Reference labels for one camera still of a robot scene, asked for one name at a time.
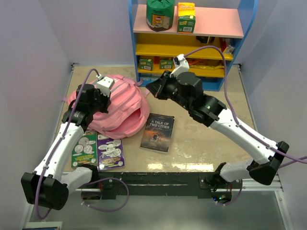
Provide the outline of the pink student backpack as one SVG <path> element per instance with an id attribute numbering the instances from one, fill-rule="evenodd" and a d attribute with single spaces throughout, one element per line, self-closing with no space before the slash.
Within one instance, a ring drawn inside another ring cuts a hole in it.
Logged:
<path id="1" fill-rule="evenodd" d="M 88 129 L 112 139 L 131 137 L 146 124 L 150 114 L 149 104 L 135 81 L 122 75 L 108 77 L 115 82 L 108 113 L 95 113 Z"/>

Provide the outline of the purple coin book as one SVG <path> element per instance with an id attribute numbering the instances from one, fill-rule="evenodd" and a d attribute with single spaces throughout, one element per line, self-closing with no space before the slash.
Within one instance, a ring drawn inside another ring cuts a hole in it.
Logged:
<path id="1" fill-rule="evenodd" d="M 99 171 L 124 167 L 125 159 L 122 140 L 97 134 L 97 157 Z"/>

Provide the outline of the Tale of Two Cities book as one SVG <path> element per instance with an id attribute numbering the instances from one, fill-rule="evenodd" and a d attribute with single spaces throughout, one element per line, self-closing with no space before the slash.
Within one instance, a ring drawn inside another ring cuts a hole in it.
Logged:
<path id="1" fill-rule="evenodd" d="M 159 153 L 168 153 L 174 121 L 174 116 L 150 113 L 140 147 Z"/>

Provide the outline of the green coin book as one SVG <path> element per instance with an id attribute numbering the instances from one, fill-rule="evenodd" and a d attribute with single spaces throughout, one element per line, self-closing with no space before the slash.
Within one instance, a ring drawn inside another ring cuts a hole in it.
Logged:
<path id="1" fill-rule="evenodd" d="M 78 140 L 71 153 L 71 166 L 76 168 L 81 164 L 96 165 L 97 163 L 97 132 L 87 130 Z"/>

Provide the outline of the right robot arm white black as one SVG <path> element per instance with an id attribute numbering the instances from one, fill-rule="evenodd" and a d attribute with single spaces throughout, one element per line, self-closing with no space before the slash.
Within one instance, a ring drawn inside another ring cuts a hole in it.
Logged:
<path id="1" fill-rule="evenodd" d="M 205 179 L 214 188 L 225 188 L 239 179 L 254 179 L 263 185 L 271 185 L 284 159 L 277 150 L 286 153 L 289 145 L 275 142 L 243 123 L 226 105 L 203 92 L 200 78 L 192 72 L 184 72 L 174 77 L 169 71 L 146 85 L 146 89 L 157 99 L 172 101 L 186 109 L 193 120 L 214 129 L 245 150 L 250 161 L 221 163 Z"/>

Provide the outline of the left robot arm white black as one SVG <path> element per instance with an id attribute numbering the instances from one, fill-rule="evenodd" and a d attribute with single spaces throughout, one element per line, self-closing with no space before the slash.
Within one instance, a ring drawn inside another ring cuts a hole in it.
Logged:
<path id="1" fill-rule="evenodd" d="M 81 164 L 63 175 L 63 170 L 77 142 L 83 136 L 97 112 L 107 113 L 111 104 L 112 80 L 100 80 L 95 85 L 79 85 L 77 98 L 69 104 L 59 133 L 44 159 L 33 172 L 21 178 L 26 201 L 54 210 L 60 210 L 68 196 L 82 185 L 94 188 L 99 184 L 98 170 L 90 164 Z"/>

